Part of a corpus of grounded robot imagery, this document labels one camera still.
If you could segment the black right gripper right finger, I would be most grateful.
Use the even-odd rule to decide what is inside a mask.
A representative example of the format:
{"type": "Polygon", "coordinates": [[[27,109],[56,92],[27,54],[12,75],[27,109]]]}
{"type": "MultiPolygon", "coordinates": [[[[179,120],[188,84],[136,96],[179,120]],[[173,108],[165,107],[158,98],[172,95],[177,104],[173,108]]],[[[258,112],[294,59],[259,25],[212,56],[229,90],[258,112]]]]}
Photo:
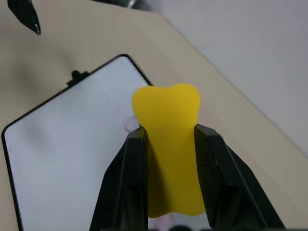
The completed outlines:
{"type": "Polygon", "coordinates": [[[284,229],[250,167],[214,129],[196,125],[194,143],[198,180],[213,230],[284,229]]]}

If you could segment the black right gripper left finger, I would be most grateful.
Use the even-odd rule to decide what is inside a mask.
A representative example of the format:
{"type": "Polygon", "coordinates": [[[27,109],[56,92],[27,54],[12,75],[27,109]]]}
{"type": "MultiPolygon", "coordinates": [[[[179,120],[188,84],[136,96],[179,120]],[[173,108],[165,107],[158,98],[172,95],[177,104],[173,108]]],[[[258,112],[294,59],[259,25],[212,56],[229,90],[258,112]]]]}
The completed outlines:
{"type": "Polygon", "coordinates": [[[148,230],[148,136],[143,127],[128,134],[107,168],[90,230],[148,230]]]}

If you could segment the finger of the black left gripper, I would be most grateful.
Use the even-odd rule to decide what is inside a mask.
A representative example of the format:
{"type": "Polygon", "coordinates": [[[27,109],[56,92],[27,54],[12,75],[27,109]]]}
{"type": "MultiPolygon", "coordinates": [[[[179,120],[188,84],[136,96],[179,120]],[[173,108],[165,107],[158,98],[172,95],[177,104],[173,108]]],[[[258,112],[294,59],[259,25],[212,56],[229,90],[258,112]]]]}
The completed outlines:
{"type": "Polygon", "coordinates": [[[7,4],[20,23],[32,30],[35,34],[41,35],[38,15],[32,1],[7,0],[7,4]]]}

